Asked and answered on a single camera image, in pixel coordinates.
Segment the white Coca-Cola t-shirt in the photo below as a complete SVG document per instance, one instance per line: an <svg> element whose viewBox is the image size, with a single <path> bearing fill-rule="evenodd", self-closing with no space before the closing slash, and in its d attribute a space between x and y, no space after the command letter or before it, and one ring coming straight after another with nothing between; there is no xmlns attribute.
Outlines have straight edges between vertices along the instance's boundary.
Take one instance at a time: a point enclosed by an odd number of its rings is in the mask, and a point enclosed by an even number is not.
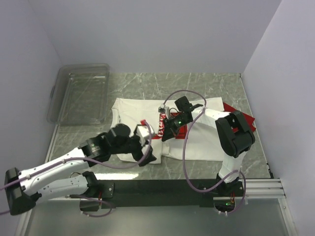
<svg viewBox="0 0 315 236"><path fill-rule="evenodd" d="M136 100L117 98L112 106L112 127L118 123L127 125L130 136L141 120L145 119L158 135L161 132L158 108L162 100ZM182 160L184 139L170 139L161 141L161 136L155 136L152 140L153 155L157 158L152 164L160 164L161 157ZM189 132L186 145L185 160L197 161L223 161L224 151L221 148L216 129L196 122Z"/></svg>

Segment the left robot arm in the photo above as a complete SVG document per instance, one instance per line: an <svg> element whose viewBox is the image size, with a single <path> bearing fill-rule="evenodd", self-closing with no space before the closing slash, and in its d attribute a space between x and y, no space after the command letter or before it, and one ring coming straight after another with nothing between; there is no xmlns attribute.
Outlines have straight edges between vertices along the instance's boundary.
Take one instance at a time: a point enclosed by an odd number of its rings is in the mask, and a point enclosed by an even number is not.
<svg viewBox="0 0 315 236"><path fill-rule="evenodd" d="M119 123L50 162L26 170L7 170L1 187L8 202L7 213L20 215L40 202L62 195L84 199L94 197L101 189L94 173L86 172L73 178L68 175L94 165L111 168L107 161L113 154L132 155L135 163L123 166L124 169L155 161L151 146L155 135L152 126L144 122L136 125L133 135L130 133L127 125Z"/></svg>

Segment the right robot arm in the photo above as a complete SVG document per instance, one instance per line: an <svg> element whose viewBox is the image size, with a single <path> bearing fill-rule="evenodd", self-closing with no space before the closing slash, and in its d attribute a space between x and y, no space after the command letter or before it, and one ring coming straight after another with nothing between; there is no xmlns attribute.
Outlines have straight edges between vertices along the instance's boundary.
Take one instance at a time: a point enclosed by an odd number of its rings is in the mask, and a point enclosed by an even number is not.
<svg viewBox="0 0 315 236"><path fill-rule="evenodd" d="M207 108L206 104L191 104L186 96L175 100L177 115L170 113L170 108L163 103L158 111L165 117L162 124L162 142L176 138L182 127L191 131L195 123L203 124L216 130L223 162L216 177L216 184L209 189L193 189L200 193L216 192L227 196L240 187L239 174L246 153L255 143L253 131L244 115L236 110L222 112Z"/></svg>

